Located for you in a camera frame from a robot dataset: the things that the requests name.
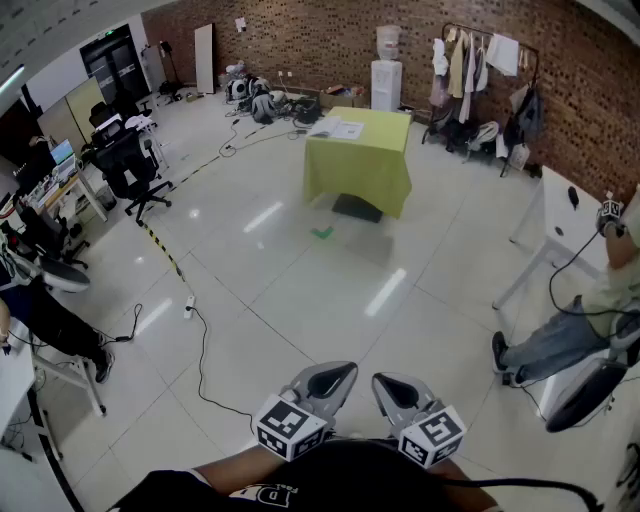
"white board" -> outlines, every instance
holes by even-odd
[[[198,92],[213,94],[213,27],[195,29],[196,82]]]

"sneaker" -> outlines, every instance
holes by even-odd
[[[518,371],[511,375],[512,388],[524,388],[534,383],[534,380],[527,380],[525,378],[522,367],[518,368]]]
[[[113,366],[113,362],[115,357],[111,352],[105,350],[106,361],[104,363],[96,363],[96,382],[98,384],[104,384],[109,378],[109,373],[111,373],[111,367]]]
[[[504,373],[507,370],[507,365],[502,364],[500,359],[508,348],[507,342],[504,341],[504,334],[501,331],[496,332],[491,339],[491,353],[493,354],[491,361],[494,373]]]

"paper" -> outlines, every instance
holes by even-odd
[[[339,116],[329,116],[313,125],[307,137],[358,140],[363,128],[364,123],[351,123],[343,121]]]
[[[347,121],[341,121],[340,124],[333,130],[331,134],[332,139],[347,139],[347,140],[358,140],[360,134],[362,133],[362,129],[364,128],[364,123],[349,123]]]

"computer monitor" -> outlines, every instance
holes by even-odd
[[[60,165],[71,155],[73,155],[73,148],[69,143],[69,139],[66,139],[62,144],[57,145],[53,148],[53,151],[51,151],[51,156],[55,160],[56,165]]]

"white table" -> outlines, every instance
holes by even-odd
[[[8,342],[12,347],[11,352],[8,356],[0,352],[0,435],[11,424],[18,407],[33,386],[36,379],[34,367],[43,368],[56,377],[84,389],[94,412],[98,416],[104,416],[106,408],[98,397],[95,384],[81,357],[72,358],[74,362],[69,365],[69,368],[61,368],[47,359],[33,354],[31,347],[18,339],[29,339],[29,330],[22,322],[12,318],[10,330],[15,334],[15,336],[9,334]],[[53,448],[53,454],[59,461],[62,457],[54,443],[47,417],[42,410],[40,410],[40,417],[42,418],[42,426],[27,422],[21,427],[33,429],[38,434],[46,435]]]
[[[573,209],[569,201],[569,187],[574,187],[578,193],[579,205],[576,210]],[[555,171],[543,167],[542,179],[533,198],[509,237],[511,242],[516,242],[525,222],[541,200],[544,201],[544,241],[513,284],[493,303],[494,309],[500,309],[505,304],[540,262],[547,258],[549,253],[553,251],[561,259],[568,261],[596,232],[595,221],[598,209],[601,207],[600,202]],[[595,279],[605,270],[607,262],[604,238],[596,236],[576,258],[573,265],[581,268],[587,275]]]
[[[53,206],[55,206],[58,202],[62,200],[62,198],[67,192],[69,192],[70,190],[72,190],[74,187],[77,186],[77,187],[80,187],[80,190],[85,195],[89,203],[91,203],[91,206],[93,206],[98,216],[104,222],[107,222],[107,212],[102,206],[102,204],[100,203],[100,201],[98,200],[98,198],[96,197],[96,194],[93,191],[93,188],[91,188],[89,180],[85,175],[85,172],[87,172],[93,166],[93,164],[87,164],[83,169],[81,169],[80,166],[78,165],[78,160],[76,159],[75,155],[72,155],[69,158],[73,158],[74,160],[73,165],[76,168],[76,173],[73,176],[71,176],[71,178],[69,178],[69,180],[64,186],[58,188],[51,195],[51,197],[49,197],[45,201],[43,207],[37,210],[38,213],[40,213],[40,211],[42,211],[42,209],[44,208],[46,208],[47,211],[49,211],[51,208],[53,208]]]

